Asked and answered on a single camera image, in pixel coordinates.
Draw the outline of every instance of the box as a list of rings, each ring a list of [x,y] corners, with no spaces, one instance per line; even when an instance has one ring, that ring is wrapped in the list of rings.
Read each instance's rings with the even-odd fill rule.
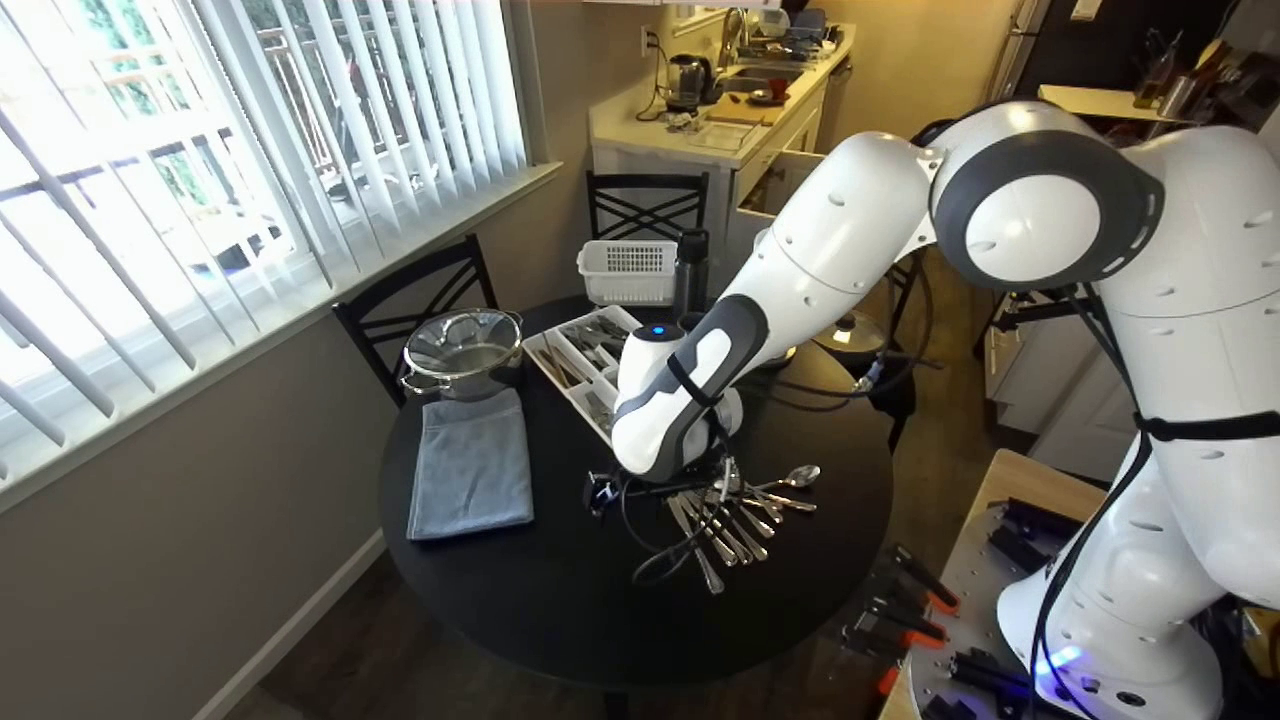
[[[618,306],[592,307],[522,342],[527,362],[607,445],[617,406],[617,364],[641,329]]]
[[[592,306],[670,307],[675,265],[675,239],[588,239],[575,253]]]

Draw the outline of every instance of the round table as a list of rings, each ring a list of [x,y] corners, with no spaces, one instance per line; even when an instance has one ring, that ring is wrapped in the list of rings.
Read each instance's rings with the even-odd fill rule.
[[[889,419],[865,402],[832,407],[785,386],[849,390],[849,377],[832,358],[798,350],[786,367],[742,379],[741,474],[766,481],[818,465],[824,477],[810,488],[818,512],[786,512],[766,542],[766,566],[721,572],[724,596],[704,593],[692,559],[660,583],[631,583],[646,552],[618,512],[584,507],[588,469],[607,469],[607,447],[530,364],[517,390],[534,520],[461,542],[404,542],[419,447],[419,406],[404,406],[378,502],[390,566],[412,596],[470,645],[557,681],[634,694],[765,666],[852,600],[872,572],[890,502]],[[679,542],[665,505],[634,502],[629,515],[653,542]]]

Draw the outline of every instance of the wall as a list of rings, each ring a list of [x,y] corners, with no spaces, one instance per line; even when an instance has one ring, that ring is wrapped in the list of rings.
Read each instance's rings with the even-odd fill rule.
[[[857,23],[852,82],[832,92],[824,145],[849,131],[913,137],[986,100],[1010,0],[824,0]]]
[[[1276,0],[1240,0],[1224,42],[1240,52],[1280,56],[1280,3]]]
[[[481,232],[506,307],[579,288],[588,100],[645,72],[622,23],[656,20],[629,12],[530,3],[534,100],[564,173]],[[386,423],[378,386],[319,319],[5,512],[0,715],[202,707],[366,547]]]
[[[534,0],[530,10],[542,145],[564,173],[530,205],[484,227],[489,267],[511,307],[579,293],[572,256],[588,238],[588,107],[653,72],[641,56],[641,29],[665,23],[665,10],[584,0]]]

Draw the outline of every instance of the black chair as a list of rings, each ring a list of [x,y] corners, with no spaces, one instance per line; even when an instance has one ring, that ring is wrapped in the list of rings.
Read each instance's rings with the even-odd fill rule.
[[[682,319],[706,285],[706,178],[588,173],[592,239],[675,239],[675,306]]]
[[[404,406],[404,390],[400,390],[404,342],[429,318],[461,307],[461,300],[484,300],[484,307],[497,307],[497,293],[490,293],[489,265],[475,238],[463,238],[448,249],[431,249],[429,256],[407,260],[404,267],[366,285],[360,298],[332,306],[332,318],[342,324],[342,331],[366,362],[372,377],[382,386],[382,391],[394,406]]]

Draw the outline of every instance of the window blinds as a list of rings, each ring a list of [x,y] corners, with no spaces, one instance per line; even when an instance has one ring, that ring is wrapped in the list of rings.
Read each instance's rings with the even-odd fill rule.
[[[0,49],[0,505],[527,167],[501,0],[5,0]]]

